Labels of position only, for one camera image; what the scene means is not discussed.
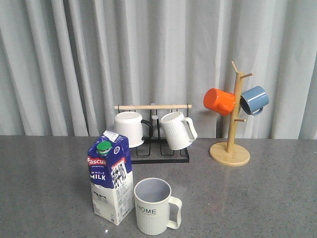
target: orange mug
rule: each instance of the orange mug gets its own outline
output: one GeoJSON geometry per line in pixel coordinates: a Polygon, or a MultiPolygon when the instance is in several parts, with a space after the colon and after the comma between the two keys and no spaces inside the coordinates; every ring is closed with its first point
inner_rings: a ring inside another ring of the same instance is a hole
{"type": "Polygon", "coordinates": [[[204,106],[210,110],[220,113],[223,116],[230,114],[236,103],[232,93],[212,88],[204,96],[204,106]]]}

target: black metal mug rack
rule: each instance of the black metal mug rack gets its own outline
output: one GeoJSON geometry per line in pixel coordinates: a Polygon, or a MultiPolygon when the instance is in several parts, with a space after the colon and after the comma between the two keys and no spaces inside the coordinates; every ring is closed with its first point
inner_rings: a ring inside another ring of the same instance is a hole
{"type": "Polygon", "coordinates": [[[174,151],[168,147],[166,138],[161,137],[159,114],[158,110],[169,110],[170,112],[178,110],[186,110],[186,117],[188,117],[191,104],[185,105],[141,105],[141,106],[115,106],[114,109],[120,113],[121,111],[149,110],[150,123],[156,126],[157,137],[152,137],[145,140],[144,143],[138,147],[131,148],[132,164],[158,164],[158,163],[188,163],[189,154],[187,148],[174,151]],[[155,152],[157,156],[152,159],[151,153],[155,152]]]}

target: wooden peg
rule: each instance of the wooden peg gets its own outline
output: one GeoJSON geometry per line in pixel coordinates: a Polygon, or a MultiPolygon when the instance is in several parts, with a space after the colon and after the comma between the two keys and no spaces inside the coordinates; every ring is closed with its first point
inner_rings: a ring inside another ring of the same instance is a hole
{"type": "Polygon", "coordinates": [[[234,121],[242,121],[242,122],[246,122],[246,119],[235,119],[234,121]]]}
{"type": "Polygon", "coordinates": [[[233,66],[233,68],[234,68],[234,71],[237,73],[237,72],[238,72],[238,70],[237,70],[236,65],[234,64],[234,62],[233,62],[233,61],[231,61],[231,63],[232,63],[232,66],[233,66]]]}
{"type": "Polygon", "coordinates": [[[240,78],[246,78],[246,77],[250,77],[252,75],[253,75],[253,73],[248,73],[248,74],[245,74],[245,75],[241,76],[240,78]]]}

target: gray countertop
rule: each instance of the gray countertop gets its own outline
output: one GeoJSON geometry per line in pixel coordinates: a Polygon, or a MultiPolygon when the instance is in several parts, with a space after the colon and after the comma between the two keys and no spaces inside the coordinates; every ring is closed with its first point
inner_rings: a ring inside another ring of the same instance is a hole
{"type": "MultiPolygon", "coordinates": [[[[119,226],[94,214],[87,150],[96,139],[0,136],[1,238],[149,237],[134,210],[119,226]]],[[[164,179],[183,201],[180,228],[156,237],[317,237],[316,140],[236,139],[250,152],[241,167],[209,156],[220,141],[197,139],[189,163],[133,165],[135,184],[164,179]]]]}

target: blue mug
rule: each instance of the blue mug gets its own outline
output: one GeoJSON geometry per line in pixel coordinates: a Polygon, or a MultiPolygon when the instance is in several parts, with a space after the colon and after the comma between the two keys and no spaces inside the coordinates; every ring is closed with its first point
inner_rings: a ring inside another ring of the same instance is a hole
{"type": "Polygon", "coordinates": [[[240,106],[248,115],[259,115],[263,107],[268,104],[268,95],[266,91],[256,86],[241,94],[240,106]]]}

